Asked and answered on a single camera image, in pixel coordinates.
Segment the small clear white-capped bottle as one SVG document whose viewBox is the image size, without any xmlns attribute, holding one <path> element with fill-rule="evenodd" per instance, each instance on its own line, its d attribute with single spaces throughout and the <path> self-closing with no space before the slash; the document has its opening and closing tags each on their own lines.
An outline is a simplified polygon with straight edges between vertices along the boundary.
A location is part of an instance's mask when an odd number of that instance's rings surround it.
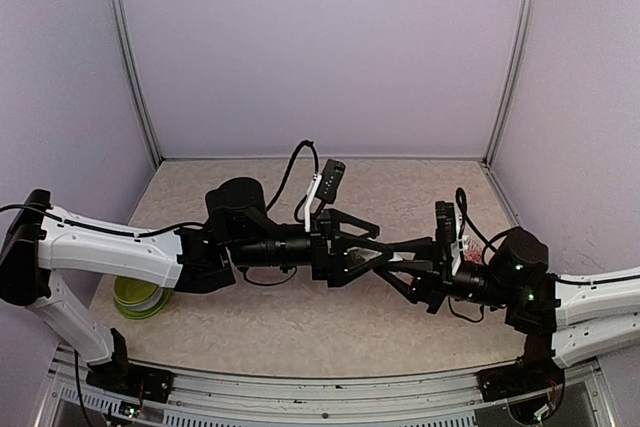
<svg viewBox="0 0 640 427">
<path fill-rule="evenodd" d="M 392 266 L 400 265 L 404 261 L 404 258 L 399 253 L 394 253 L 393 256 L 388 260 L 388 263 Z"/>
</svg>

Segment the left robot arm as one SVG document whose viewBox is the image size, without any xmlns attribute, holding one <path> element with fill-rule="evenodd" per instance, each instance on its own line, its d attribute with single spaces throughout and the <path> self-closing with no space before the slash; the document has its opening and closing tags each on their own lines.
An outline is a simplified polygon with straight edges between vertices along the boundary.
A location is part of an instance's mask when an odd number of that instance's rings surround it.
<svg viewBox="0 0 640 427">
<path fill-rule="evenodd" d="M 262 185 L 253 178 L 224 182 L 205 196 L 205 223 L 158 230 L 85 220 L 34 190 L 1 247 L 1 298 L 34 310 L 75 348 L 91 369 L 121 392 L 140 381 L 124 338 L 101 327 L 65 287 L 69 269 L 146 281 L 160 288 L 207 294 L 234 284 L 234 267 L 308 265 L 315 280 L 341 287 L 393 259 L 376 242 L 377 226 L 334 209 L 302 224 L 267 215 Z"/>
</svg>

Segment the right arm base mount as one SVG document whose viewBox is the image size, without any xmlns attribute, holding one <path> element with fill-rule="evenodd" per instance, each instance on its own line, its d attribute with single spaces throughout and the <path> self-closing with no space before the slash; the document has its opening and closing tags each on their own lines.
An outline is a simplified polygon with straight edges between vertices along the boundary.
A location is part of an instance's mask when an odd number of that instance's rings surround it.
<svg viewBox="0 0 640 427">
<path fill-rule="evenodd" d="M 564 370 L 552 360 L 516 362 L 480 370 L 476 376 L 484 402 L 530 394 L 565 381 Z"/>
</svg>

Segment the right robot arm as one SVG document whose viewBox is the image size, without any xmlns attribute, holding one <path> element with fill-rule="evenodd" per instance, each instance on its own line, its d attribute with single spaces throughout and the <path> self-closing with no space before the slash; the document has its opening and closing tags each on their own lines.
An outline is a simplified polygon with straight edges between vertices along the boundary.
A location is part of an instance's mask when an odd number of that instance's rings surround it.
<svg viewBox="0 0 640 427">
<path fill-rule="evenodd" d="M 594 276 L 549 272 L 549 251 L 521 227 L 504 233 L 487 263 L 466 259 L 467 238 L 438 230 L 435 238 L 397 244 L 375 272 L 409 302 L 430 313 L 447 300 L 504 310 L 504 321 L 525 335 L 523 360 L 511 380 L 535 389 L 551 371 L 639 342 L 639 271 Z"/>
</svg>

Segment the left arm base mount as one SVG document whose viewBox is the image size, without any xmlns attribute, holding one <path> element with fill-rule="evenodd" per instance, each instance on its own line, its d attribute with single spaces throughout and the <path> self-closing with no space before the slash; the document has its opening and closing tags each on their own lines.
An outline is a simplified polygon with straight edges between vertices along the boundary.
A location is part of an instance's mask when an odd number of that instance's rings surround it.
<svg viewBox="0 0 640 427">
<path fill-rule="evenodd" d="M 89 366 L 88 385 L 102 390 L 166 404 L 173 387 L 174 374 L 165 369 L 115 361 Z"/>
</svg>

